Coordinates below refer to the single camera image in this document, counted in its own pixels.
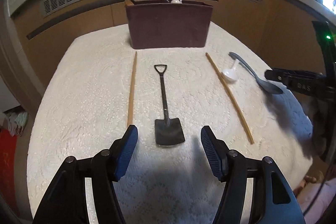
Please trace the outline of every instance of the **tablecloth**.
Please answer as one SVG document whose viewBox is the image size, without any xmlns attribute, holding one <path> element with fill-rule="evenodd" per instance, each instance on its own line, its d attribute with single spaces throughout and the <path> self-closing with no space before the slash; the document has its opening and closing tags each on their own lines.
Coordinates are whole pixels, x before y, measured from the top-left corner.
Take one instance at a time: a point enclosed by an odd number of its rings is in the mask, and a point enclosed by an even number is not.
<svg viewBox="0 0 336 224">
<path fill-rule="evenodd" d="M 212 223 L 224 183 L 211 173 L 200 142 L 202 126 L 246 157 L 271 156 L 294 188 L 311 165 L 312 125 L 293 94 L 266 94 L 241 65 L 230 84 L 249 125 L 250 145 L 213 68 L 222 70 L 236 52 L 262 78 L 269 67 L 238 39 L 210 24 L 204 48 L 138 50 L 133 123 L 138 142 L 126 175 L 115 183 L 127 223 Z M 50 81 L 36 115 L 27 162 L 32 214 L 65 157 L 92 157 L 126 130 L 135 50 L 127 25 L 92 32 L 74 40 Z M 155 64 L 167 64 L 165 85 L 171 118 L 179 117 L 185 142 L 162 148 L 155 143 L 154 120 L 163 119 L 160 79 Z M 90 223 L 98 223 L 90 179 L 86 179 Z M 248 179 L 241 223 L 252 198 Z"/>
</svg>

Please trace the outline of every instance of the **shovel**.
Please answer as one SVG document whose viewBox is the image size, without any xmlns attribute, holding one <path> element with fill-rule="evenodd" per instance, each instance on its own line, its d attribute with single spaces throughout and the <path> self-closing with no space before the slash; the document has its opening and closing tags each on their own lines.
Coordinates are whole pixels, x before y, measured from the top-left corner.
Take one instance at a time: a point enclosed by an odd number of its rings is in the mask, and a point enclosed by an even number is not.
<svg viewBox="0 0 336 224">
<path fill-rule="evenodd" d="M 182 126 L 179 118 L 170 119 L 168 115 L 167 98 L 163 74 L 167 65 L 154 65 L 155 70 L 160 75 L 162 103 L 164 120 L 155 120 L 155 140 L 157 145 L 171 146 L 185 141 Z"/>
</svg>

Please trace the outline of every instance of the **white cloth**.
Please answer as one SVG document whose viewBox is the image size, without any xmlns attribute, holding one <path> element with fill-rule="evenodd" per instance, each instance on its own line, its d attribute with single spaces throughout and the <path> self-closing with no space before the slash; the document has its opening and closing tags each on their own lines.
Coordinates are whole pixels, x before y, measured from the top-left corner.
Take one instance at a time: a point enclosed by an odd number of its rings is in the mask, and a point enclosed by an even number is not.
<svg viewBox="0 0 336 224">
<path fill-rule="evenodd" d="M 310 205 L 318 189 L 320 188 L 320 185 L 320 183 L 308 183 L 298 195 L 297 201 L 300 204 L 301 210 L 303 212 Z M 327 209 L 335 195 L 336 178 L 326 181 L 326 183 L 323 185 L 315 203 L 304 217 L 306 224 L 315 224 L 317 220 L 319 220 L 323 215 L 324 211 Z"/>
<path fill-rule="evenodd" d="M 127 25 L 92 32 L 71 44 L 45 92 L 31 133 L 27 162 L 32 214 L 65 157 L 92 157 L 120 138 L 127 124 L 129 84 L 135 50 Z M 238 39 L 210 24 L 204 48 L 158 48 L 138 51 L 133 123 L 139 138 L 127 173 L 115 183 L 127 223 L 212 223 L 224 183 L 211 173 L 200 142 L 209 125 L 229 148 L 246 157 L 274 158 L 290 186 L 296 187 L 311 165 L 307 143 L 312 126 L 292 93 L 265 94 L 241 65 L 230 85 L 251 129 L 250 145 L 237 113 L 209 61 L 219 68 L 239 54 L 256 73 L 269 67 Z M 160 79 L 164 75 L 171 118 L 179 117 L 185 142 L 172 148 L 155 144 L 154 120 L 163 118 Z M 86 180 L 90 223 L 97 223 L 90 180 Z M 242 223 L 251 207 L 248 180 Z"/>
</svg>

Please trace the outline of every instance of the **shovel handle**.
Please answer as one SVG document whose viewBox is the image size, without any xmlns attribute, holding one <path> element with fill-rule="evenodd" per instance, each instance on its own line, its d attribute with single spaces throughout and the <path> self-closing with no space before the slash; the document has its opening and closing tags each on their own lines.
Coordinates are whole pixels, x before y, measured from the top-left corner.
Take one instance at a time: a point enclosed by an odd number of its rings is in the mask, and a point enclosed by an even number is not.
<svg viewBox="0 0 336 224">
<path fill-rule="evenodd" d="M 163 72 L 160 72 L 157 67 L 163 67 Z M 167 69 L 167 65 L 154 65 L 155 70 L 160 75 L 160 84 L 161 84 L 161 94 L 162 94 L 162 104 L 163 104 L 163 115 L 165 117 L 166 122 L 169 120 L 168 115 L 168 105 L 167 105 L 167 97 L 166 97 L 166 90 L 165 90 L 165 82 L 163 80 L 163 74 Z"/>
</svg>

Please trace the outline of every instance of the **pink clothing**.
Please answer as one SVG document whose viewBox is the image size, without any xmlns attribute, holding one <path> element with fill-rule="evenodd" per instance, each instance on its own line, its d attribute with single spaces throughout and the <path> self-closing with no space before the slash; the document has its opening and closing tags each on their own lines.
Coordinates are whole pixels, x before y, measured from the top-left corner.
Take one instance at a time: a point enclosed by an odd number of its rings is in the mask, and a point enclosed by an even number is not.
<svg viewBox="0 0 336 224">
<path fill-rule="evenodd" d="M 302 212 L 304 212 L 309 206 L 320 185 L 320 183 L 308 183 L 307 186 L 304 187 L 304 189 L 301 191 L 297 197 L 297 201 L 301 207 Z M 315 224 L 327 209 L 335 195 L 336 178 L 326 181 L 325 185 L 323 185 L 314 205 L 310 208 L 309 212 L 304 217 L 306 224 Z"/>
</svg>

